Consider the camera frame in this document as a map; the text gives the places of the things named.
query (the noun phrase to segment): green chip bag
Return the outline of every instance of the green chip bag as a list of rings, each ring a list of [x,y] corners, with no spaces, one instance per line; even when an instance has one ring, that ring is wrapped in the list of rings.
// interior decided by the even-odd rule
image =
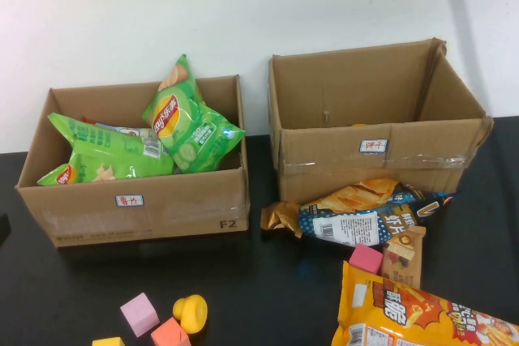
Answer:
[[[199,125],[186,142],[174,148],[173,160],[183,173],[211,172],[224,155],[240,142],[245,131],[222,115],[201,105]]]
[[[38,180],[42,186],[173,173],[174,162],[158,140],[103,129],[58,113],[51,113],[49,120],[71,144],[72,154],[68,164]]]
[[[179,64],[187,73],[175,69],[171,72],[144,111],[143,119],[183,173],[213,171],[245,131],[203,103],[185,55],[175,68]]]
[[[161,85],[159,85],[158,91],[162,91],[167,87],[173,87],[178,84],[180,84],[180,88],[187,97],[199,104],[204,102],[202,95],[200,95],[198,85],[196,85],[195,78],[191,73],[191,68],[187,63],[186,54],[180,56],[168,77],[161,83]]]

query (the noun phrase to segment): orange snack bag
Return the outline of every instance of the orange snack bag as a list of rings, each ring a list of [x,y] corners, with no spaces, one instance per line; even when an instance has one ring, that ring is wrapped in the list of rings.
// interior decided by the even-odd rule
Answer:
[[[519,327],[344,263],[332,346],[519,345]]]

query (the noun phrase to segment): pink cube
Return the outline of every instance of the pink cube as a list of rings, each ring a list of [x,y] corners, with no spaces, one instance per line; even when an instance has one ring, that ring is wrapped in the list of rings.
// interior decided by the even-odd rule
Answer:
[[[152,339],[155,346],[191,346],[186,332],[174,318],[152,332]]]
[[[357,247],[355,247],[349,263],[352,267],[362,269],[363,271],[369,271],[376,275],[379,271],[380,264],[382,263],[382,257],[383,255],[379,251],[359,243],[357,244]]]
[[[157,312],[144,293],[123,305],[121,311],[135,336],[141,336],[159,324]]]

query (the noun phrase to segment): packing tape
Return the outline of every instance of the packing tape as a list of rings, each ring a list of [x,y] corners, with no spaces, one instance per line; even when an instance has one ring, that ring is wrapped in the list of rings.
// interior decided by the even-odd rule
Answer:
[[[282,161],[285,173],[339,173],[350,170],[365,169],[465,169],[469,166],[472,156],[432,157],[425,155],[406,156],[398,159],[376,158],[379,155],[365,155],[359,157],[344,156],[342,158],[327,159],[325,162],[308,161],[299,164]]]

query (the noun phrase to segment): yellow toy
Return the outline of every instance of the yellow toy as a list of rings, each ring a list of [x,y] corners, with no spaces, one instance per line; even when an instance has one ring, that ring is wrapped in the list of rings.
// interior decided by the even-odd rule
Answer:
[[[106,340],[94,340],[92,346],[124,346],[122,339],[119,337],[108,338]]]
[[[187,334],[196,334],[208,320],[208,303],[200,295],[178,299],[173,305],[173,316]]]

